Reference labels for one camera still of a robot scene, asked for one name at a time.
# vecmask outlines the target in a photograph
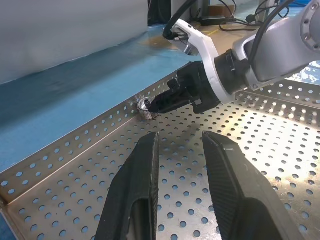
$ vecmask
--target perforated metal tray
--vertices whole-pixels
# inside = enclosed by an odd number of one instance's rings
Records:
[[[93,240],[113,177],[138,139],[154,131],[161,139],[157,239],[221,239],[204,130],[239,143],[305,239],[320,239],[320,87],[284,80],[203,114],[187,106],[142,120],[137,101],[167,90],[174,75],[0,174],[1,211],[18,239]]]

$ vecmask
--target small metal cylinder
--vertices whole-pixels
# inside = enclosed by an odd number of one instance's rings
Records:
[[[153,100],[154,100],[153,97],[148,96],[148,97],[141,99],[138,102],[139,112],[144,119],[148,119],[148,120],[155,119],[158,116],[158,113],[153,113],[153,112],[148,111],[148,107],[150,106],[150,104],[152,103]]]

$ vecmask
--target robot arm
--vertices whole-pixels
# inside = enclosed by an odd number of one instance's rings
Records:
[[[300,72],[310,62],[320,60],[320,0],[311,1],[292,18],[271,25],[258,48],[257,33],[233,44],[218,55],[212,39],[179,19],[170,40],[188,55],[200,54],[168,82],[169,90],[151,103],[150,112],[167,113],[187,104],[196,114],[230,103],[236,92],[258,90]],[[254,60],[250,60],[255,51]]]

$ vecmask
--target perforated metal sheet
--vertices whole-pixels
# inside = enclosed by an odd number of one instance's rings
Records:
[[[241,92],[235,104],[219,105],[204,114],[183,107],[155,120],[141,120],[131,103],[165,91],[167,80],[0,175],[0,194],[9,203],[2,210],[17,236],[28,240],[94,239],[113,177],[139,138],[158,131],[157,239],[221,239],[201,141],[202,131],[209,130],[239,143],[247,159],[270,181],[305,239],[320,239],[319,110],[261,95],[263,91]],[[30,168],[32,163],[36,163],[34,168]],[[50,171],[50,164],[61,166]],[[45,177],[38,180],[38,172]]]

